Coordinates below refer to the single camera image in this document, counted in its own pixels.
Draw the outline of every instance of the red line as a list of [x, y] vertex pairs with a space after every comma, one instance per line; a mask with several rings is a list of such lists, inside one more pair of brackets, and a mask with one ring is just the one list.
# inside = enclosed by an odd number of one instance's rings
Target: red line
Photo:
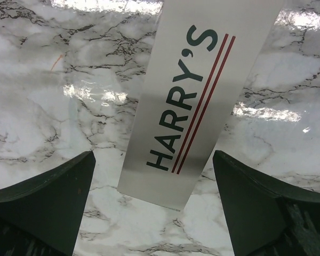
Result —
[[211, 79], [212, 79], [212, 76], [213, 76], [213, 73], [214, 73], [214, 71], [215, 71], [215, 68], [217, 67], [217, 64], [218, 64], [218, 62], [219, 62], [220, 56], [222, 55], [222, 52], [223, 52], [224, 46], [225, 46], [225, 44], [226, 44], [226, 40], [228, 39], [228, 36], [229, 36], [228, 34], [225, 34], [225, 36], [224, 36], [224, 40], [223, 40], [223, 42], [222, 42], [222, 45], [220, 46], [219, 52], [218, 52], [218, 54], [217, 54], [217, 57], [216, 57], [216, 59], [215, 59], [215, 61], [214, 61], [213, 66], [212, 66], [212, 69], [211, 69], [211, 72], [210, 72], [210, 76], [209, 76], [209, 78], [207, 79], [205, 88], [204, 88], [204, 90], [203, 90], [203, 94], [202, 94], [202, 96], [201, 96], [201, 98], [200, 98], [200, 100], [199, 100], [199, 103], [198, 103], [198, 106], [197, 106], [197, 108], [196, 108], [196, 111], [194, 112], [192, 121], [191, 121], [191, 123], [190, 123], [190, 126], [189, 126], [189, 128], [188, 128], [188, 130], [187, 130], [186, 136], [185, 136], [185, 138], [184, 138], [184, 140], [183, 140], [183, 143], [182, 143], [182, 145], [181, 145], [181, 148], [180, 148], [178, 157], [177, 157], [177, 159], [175, 160], [175, 164], [174, 164], [174, 167], [173, 167], [173, 169], [172, 169], [172, 173], [175, 172], [175, 168], [177, 167], [177, 164], [178, 164], [179, 158], [180, 158], [180, 156], [181, 156], [181, 153], [182, 153], [182, 151], [183, 151], [183, 148], [185, 147], [186, 141], [187, 141], [187, 139], [188, 139], [188, 136], [190, 135], [192, 126], [193, 126], [193, 124], [194, 124], [194, 121], [196, 120], [196, 117], [197, 117], [197, 114], [198, 114], [198, 112], [199, 112], [199, 109], [200, 109], [200, 107], [201, 107], [201, 105], [202, 105], [202, 103], [203, 103], [203, 99], [204, 99], [204, 97], [205, 97], [207, 88], [209, 87], [209, 84], [210, 84], [210, 81], [211, 81]]
[[187, 146], [186, 152], [185, 152], [185, 154], [184, 154], [184, 156], [183, 156], [183, 158], [182, 158], [182, 160], [181, 160], [181, 164], [180, 164], [180, 166], [179, 166], [179, 168], [178, 168], [177, 174], [180, 173], [181, 168], [182, 168], [182, 165], [183, 165], [184, 162], [185, 162], [186, 156], [187, 156], [187, 154], [188, 154], [188, 152], [189, 152], [189, 150], [190, 150], [190, 147], [191, 147], [191, 145], [192, 145], [192, 142], [193, 142], [193, 140], [194, 140], [194, 137], [195, 137], [195, 135], [196, 135], [196, 133], [197, 133], [197, 131], [198, 131], [198, 128], [199, 128], [201, 122], [202, 122], [203, 116], [204, 116], [204, 114], [205, 114], [205, 111], [206, 111], [206, 109], [207, 109], [207, 106], [209, 105], [209, 102], [210, 102], [210, 100], [211, 100], [213, 91], [214, 91], [215, 86], [217, 85], [217, 82], [218, 82], [218, 80], [219, 80], [219, 77], [220, 77], [220, 75], [221, 75], [221, 73], [222, 73], [222, 71], [223, 71], [224, 65], [225, 65], [225, 63], [226, 63], [226, 61], [227, 61], [227, 59], [228, 59], [228, 57], [229, 57], [229, 53], [230, 53], [230, 51], [231, 51], [231, 48], [232, 48], [232, 46], [233, 46], [233, 44], [234, 44], [235, 39], [236, 39], [235, 36], [233, 36], [232, 39], [231, 39], [231, 42], [230, 42], [229, 47], [228, 47], [228, 50], [227, 50], [226, 53], [225, 53], [225, 56], [224, 56], [223, 61], [222, 61], [222, 64], [221, 64], [221, 66], [220, 66], [220, 68], [219, 68], [219, 71], [218, 71], [218, 73], [217, 73], [217, 77], [216, 77], [215, 80], [214, 80], [214, 83], [213, 83], [213, 85], [212, 85], [211, 91], [210, 91], [210, 93], [209, 93], [209, 96], [208, 96], [208, 98], [207, 98], [207, 100], [206, 100], [206, 103], [205, 103], [205, 105], [204, 105], [204, 108], [203, 108], [203, 110], [202, 110], [201, 116], [199, 117], [199, 120], [198, 120], [197, 125], [196, 125], [196, 127], [195, 127], [195, 129], [194, 129], [194, 132], [193, 132], [193, 134], [192, 134], [192, 137], [191, 137], [191, 139], [190, 139], [190, 142], [189, 142], [189, 144], [188, 144], [188, 146]]

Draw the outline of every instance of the orange mark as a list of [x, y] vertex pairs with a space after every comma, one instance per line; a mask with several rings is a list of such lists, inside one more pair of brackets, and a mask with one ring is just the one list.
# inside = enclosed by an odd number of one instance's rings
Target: orange mark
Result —
[[51, 68], [51, 71], [53, 70], [54, 66], [57, 64], [57, 62], [58, 62], [61, 58], [63, 58], [63, 55], [62, 55], [62, 54], [59, 56], [59, 58], [58, 58], [58, 59], [55, 61], [55, 63], [53, 64], [53, 66], [52, 66], [52, 68]]

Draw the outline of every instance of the marble surface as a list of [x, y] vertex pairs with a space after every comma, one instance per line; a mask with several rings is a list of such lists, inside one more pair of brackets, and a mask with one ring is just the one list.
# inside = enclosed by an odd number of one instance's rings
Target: marble surface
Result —
[[[0, 0], [0, 188], [94, 150], [76, 256], [233, 255], [211, 161], [179, 214], [116, 191], [161, 6]], [[216, 148], [320, 191], [320, 0], [286, 0]]]

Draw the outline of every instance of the red stripe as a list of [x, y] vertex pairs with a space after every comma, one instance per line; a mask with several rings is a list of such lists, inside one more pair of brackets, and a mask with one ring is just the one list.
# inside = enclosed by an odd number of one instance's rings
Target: red stripe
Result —
[[219, 77], [220, 77], [220, 75], [221, 75], [221, 73], [222, 73], [222, 71], [223, 71], [224, 65], [225, 65], [225, 63], [226, 63], [226, 61], [227, 61], [227, 59], [228, 59], [228, 57], [229, 57], [229, 53], [230, 53], [230, 51], [231, 51], [231, 48], [232, 48], [232, 46], [233, 46], [233, 44], [234, 44], [235, 39], [236, 39], [235, 36], [233, 36], [232, 39], [231, 39], [231, 42], [230, 42], [229, 47], [228, 47], [228, 50], [226, 51], [226, 54], [225, 54], [224, 59], [223, 59], [223, 61], [222, 61], [222, 64], [221, 64], [221, 66], [220, 66], [220, 68], [219, 68], [219, 71], [218, 71], [218, 73], [217, 73], [217, 77], [216, 77], [215, 80], [214, 80], [214, 83], [213, 83], [213, 85], [212, 85], [211, 91], [210, 91], [210, 93], [209, 93], [209, 96], [208, 96], [208, 98], [207, 98], [207, 101], [206, 101], [206, 103], [205, 103], [205, 105], [204, 105], [204, 108], [203, 108], [203, 110], [202, 110], [201, 116], [199, 117], [199, 120], [198, 120], [198, 123], [197, 123], [197, 125], [196, 125], [196, 128], [194, 129], [193, 135], [192, 135], [192, 137], [191, 137], [191, 139], [190, 139], [190, 142], [189, 142], [189, 144], [188, 144], [188, 147], [187, 147], [187, 149], [186, 149], [186, 152], [185, 152], [185, 154], [184, 154], [184, 156], [183, 156], [183, 158], [182, 158], [181, 164], [180, 164], [180, 166], [179, 166], [179, 168], [178, 168], [177, 174], [180, 173], [181, 168], [182, 168], [182, 165], [183, 165], [184, 162], [185, 162], [186, 156], [187, 156], [187, 154], [188, 154], [188, 152], [189, 152], [189, 150], [190, 150], [190, 147], [191, 147], [191, 145], [192, 145], [192, 142], [193, 142], [193, 140], [194, 140], [194, 137], [195, 137], [195, 135], [196, 135], [196, 133], [197, 133], [197, 131], [198, 131], [198, 128], [199, 128], [201, 122], [202, 122], [203, 116], [204, 116], [204, 114], [205, 114], [205, 111], [206, 111], [206, 109], [207, 109], [207, 106], [209, 105], [209, 102], [210, 102], [210, 100], [211, 100], [213, 91], [214, 91], [215, 86], [217, 85], [217, 82], [218, 82], [218, 80], [219, 80]]
[[197, 117], [197, 114], [198, 114], [198, 112], [199, 112], [199, 109], [200, 109], [200, 107], [201, 107], [201, 105], [202, 105], [202, 103], [203, 103], [203, 99], [204, 99], [204, 97], [205, 97], [207, 88], [209, 87], [209, 84], [210, 84], [210, 81], [211, 81], [211, 79], [212, 79], [212, 76], [213, 76], [213, 73], [214, 73], [214, 71], [215, 71], [215, 68], [217, 67], [217, 64], [218, 64], [218, 62], [219, 62], [220, 56], [222, 55], [222, 52], [223, 52], [224, 46], [225, 46], [225, 44], [226, 44], [226, 40], [228, 39], [228, 36], [229, 36], [228, 34], [225, 34], [225, 36], [224, 36], [224, 40], [223, 40], [223, 42], [222, 42], [222, 45], [220, 46], [219, 52], [218, 52], [218, 54], [217, 54], [217, 57], [216, 57], [216, 59], [215, 59], [215, 61], [214, 61], [213, 66], [212, 66], [212, 69], [211, 69], [211, 72], [210, 72], [210, 76], [209, 76], [209, 78], [207, 79], [205, 88], [204, 88], [204, 90], [203, 90], [203, 94], [202, 94], [202, 96], [201, 96], [201, 98], [200, 98], [200, 100], [199, 100], [199, 103], [198, 103], [198, 106], [197, 106], [197, 108], [196, 108], [196, 111], [194, 112], [192, 121], [191, 121], [191, 123], [190, 123], [190, 126], [189, 126], [189, 128], [188, 128], [188, 130], [187, 130], [186, 136], [185, 136], [185, 138], [184, 138], [184, 140], [183, 140], [183, 143], [182, 143], [182, 145], [181, 145], [181, 148], [180, 148], [178, 157], [177, 157], [177, 159], [175, 160], [175, 164], [174, 164], [174, 167], [173, 167], [173, 169], [172, 169], [172, 173], [175, 172], [175, 168], [177, 167], [177, 164], [178, 164], [179, 158], [180, 158], [180, 156], [181, 156], [181, 153], [182, 153], [182, 151], [183, 151], [183, 148], [185, 147], [186, 141], [187, 141], [187, 139], [188, 139], [188, 136], [190, 135], [192, 126], [193, 126], [193, 124], [194, 124], [194, 121], [196, 120], [196, 117]]

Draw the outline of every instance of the marble countertop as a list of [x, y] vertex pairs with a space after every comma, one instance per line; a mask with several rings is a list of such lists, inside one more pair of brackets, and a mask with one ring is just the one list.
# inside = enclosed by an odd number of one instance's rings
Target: marble countertop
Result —
[[[182, 213], [116, 191], [160, 0], [0, 0], [0, 188], [97, 159], [75, 256], [234, 255], [209, 161]], [[320, 0], [286, 0], [216, 145], [320, 191]]]

